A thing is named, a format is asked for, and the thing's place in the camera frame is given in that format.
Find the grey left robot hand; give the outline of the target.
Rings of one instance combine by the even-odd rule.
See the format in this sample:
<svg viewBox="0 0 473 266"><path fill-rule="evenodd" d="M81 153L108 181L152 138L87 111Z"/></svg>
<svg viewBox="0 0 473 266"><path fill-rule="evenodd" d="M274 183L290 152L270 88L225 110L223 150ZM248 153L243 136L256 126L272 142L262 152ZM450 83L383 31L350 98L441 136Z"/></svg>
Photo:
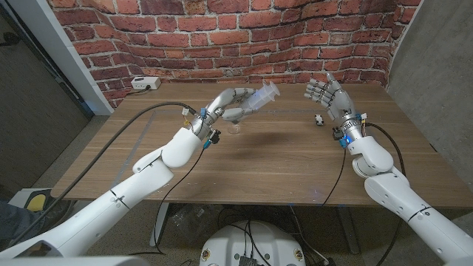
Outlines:
<svg viewBox="0 0 473 266"><path fill-rule="evenodd" d="M238 122L244 116L252 115L256 112L252 108L226 108L231 104L247 100L255 92L256 89L251 88L227 88L223 90L212 102L197 112L196 118L188 127L200 140L203 140L210 133L211 126L220 117L225 121Z"/></svg>

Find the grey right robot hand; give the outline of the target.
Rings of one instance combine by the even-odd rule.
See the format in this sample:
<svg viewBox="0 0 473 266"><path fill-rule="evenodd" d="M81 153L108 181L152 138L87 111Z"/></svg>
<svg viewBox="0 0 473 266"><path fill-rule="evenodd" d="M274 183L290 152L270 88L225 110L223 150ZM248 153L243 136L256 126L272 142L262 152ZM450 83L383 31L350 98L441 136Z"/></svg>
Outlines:
<svg viewBox="0 0 473 266"><path fill-rule="evenodd" d="M355 110L348 93L331 73L327 73L327 82L311 79L304 96L320 103L326 109L329 118L343 134L346 144L363 137L361 116Z"/></svg>

